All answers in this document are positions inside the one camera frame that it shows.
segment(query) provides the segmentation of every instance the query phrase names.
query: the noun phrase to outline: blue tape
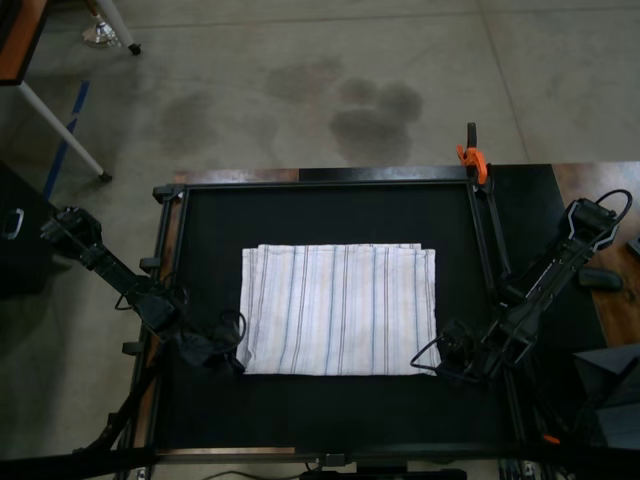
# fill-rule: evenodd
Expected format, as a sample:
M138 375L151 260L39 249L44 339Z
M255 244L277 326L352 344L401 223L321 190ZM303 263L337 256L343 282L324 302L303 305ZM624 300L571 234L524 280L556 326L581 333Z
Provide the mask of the blue tape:
M82 106L84 105L84 101L87 98L87 93L89 92L89 80L83 80L80 84L80 90L78 90L78 95L76 95L76 102L73 105L73 110L71 113L73 115L77 115L82 110ZM73 131L76 128L76 124L78 123L78 118L74 118L69 125L67 125L67 130L73 134ZM60 173L60 168L62 168L62 162L64 161L64 157L67 154L67 149L69 145L64 140L60 141L58 145L58 150L56 151L56 156L53 158L53 165L51 165L51 169L49 170L49 175L47 176L47 182L44 185L44 190L42 191L42 195L44 198L49 200L51 197L51 193L53 192L53 187L56 183L56 179L58 178L58 174Z
M76 97L76 103L73 106L72 114L76 115L80 113L82 110L82 105L84 105L84 100L87 98L87 92L89 92L89 80L83 80L80 84L80 91L78 92L78 96Z
M73 133L76 129L76 124L78 123L78 119L74 118L71 120L71 123L67 125L67 130ZM51 165L51 170L49 170L49 175L47 176L47 183L44 185L44 191L42 195L46 200L49 200L51 197L51 192L53 192L53 186L56 183L56 179L58 178L58 173L60 173L60 168L62 167L62 161L64 160L64 156L67 154L67 148L69 148L69 144L62 140L60 145L58 145L58 150L56 151L56 156L53 158L53 165Z

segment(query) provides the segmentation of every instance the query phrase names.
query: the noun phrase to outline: black platform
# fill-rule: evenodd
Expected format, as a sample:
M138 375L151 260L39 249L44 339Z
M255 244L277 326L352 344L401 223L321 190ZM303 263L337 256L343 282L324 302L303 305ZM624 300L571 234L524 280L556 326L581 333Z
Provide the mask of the black platform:
M303 170L300 180L357 181L363 175L370 178L371 171ZM495 178L512 263L524 266L557 232L564 208L555 178L548 166L498 167ZM197 321L215 321L221 310L238 307L242 248L415 242L436 250L438 327L450 318L489 322L463 184L196 187L188 192L185 214L177 271ZM545 315L538 348L543 364L553 362L550 385L576 381L572 351L602 346L588 292L568 287ZM577 387L576 398L560 399L558 408L571 415L580 396ZM161 376L153 441L158 448L348 453L409 444L498 448L515 437L501 382L483 390L426 375L234 377L193 369L172 354Z

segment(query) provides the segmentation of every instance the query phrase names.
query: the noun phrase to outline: white cloth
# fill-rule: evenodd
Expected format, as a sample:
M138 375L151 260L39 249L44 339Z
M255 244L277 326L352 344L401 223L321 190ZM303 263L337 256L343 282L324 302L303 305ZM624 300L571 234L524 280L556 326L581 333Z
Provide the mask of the white cloth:
M260 245L242 252L247 374L413 375L435 338L435 251ZM421 363L437 366L436 348Z

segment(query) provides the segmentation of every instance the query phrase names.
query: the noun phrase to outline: handle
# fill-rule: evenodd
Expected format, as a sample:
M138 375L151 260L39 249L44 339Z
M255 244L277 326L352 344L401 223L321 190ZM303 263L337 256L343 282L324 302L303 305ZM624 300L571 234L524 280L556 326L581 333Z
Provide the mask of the handle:
M18 215L18 221L16 222L16 226L13 232L8 232L7 227L9 226L9 220L11 219L11 215ZM22 228L22 221L24 220L24 210L21 208L16 208L10 211L7 214L7 218L4 221L4 227L2 228L2 238L6 240L14 240L18 234L20 233L20 229Z
M478 133L474 122L467 123L467 148L478 148Z
M581 287L619 292L624 288L622 277L616 272L604 268L582 267L578 272Z

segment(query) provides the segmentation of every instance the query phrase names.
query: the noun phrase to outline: wire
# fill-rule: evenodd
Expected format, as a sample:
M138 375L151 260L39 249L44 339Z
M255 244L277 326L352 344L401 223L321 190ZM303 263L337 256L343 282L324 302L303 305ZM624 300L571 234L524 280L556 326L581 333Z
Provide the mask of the wire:
M309 470L309 471L310 472L318 472L320 470L321 469L318 467L318 468L314 468L313 470ZM269 478L269 477L260 477L258 475L252 475L250 473L239 472L238 470L227 470L225 472L220 472L220 473L216 473L214 475L209 475L208 477L204 477L204 478L202 478L200 480L213 480L214 478L223 477L224 475L240 475L241 477L250 478L252 480L295 480L297 478L300 478L300 475L302 475L302 473L299 473L297 475L291 475L290 477Z
M114 308L121 311L134 308L133 305L120 306L122 301L128 299L132 294L139 297L157 295L169 300L178 310L178 334L182 344L194 352L209 356L226 355L240 345L247 333L247 320L238 310L227 309L220 312L218 322L214 323L213 328L203 328L192 322L188 311L189 292L176 281L175 271L167 274L159 282L142 283L142 285L136 283L131 289L120 295Z
M622 193L623 195L625 195L627 197L627 205L624 207L624 210L619 215L620 220L622 220L622 218L627 214L627 212L631 208L631 204L633 203L633 196L631 195L631 193L628 190L625 190L623 188L617 188L615 190L611 190L610 192L605 193L598 200L596 200L595 203L600 205L600 202L602 202L605 198L609 198L611 195L615 195L616 193Z

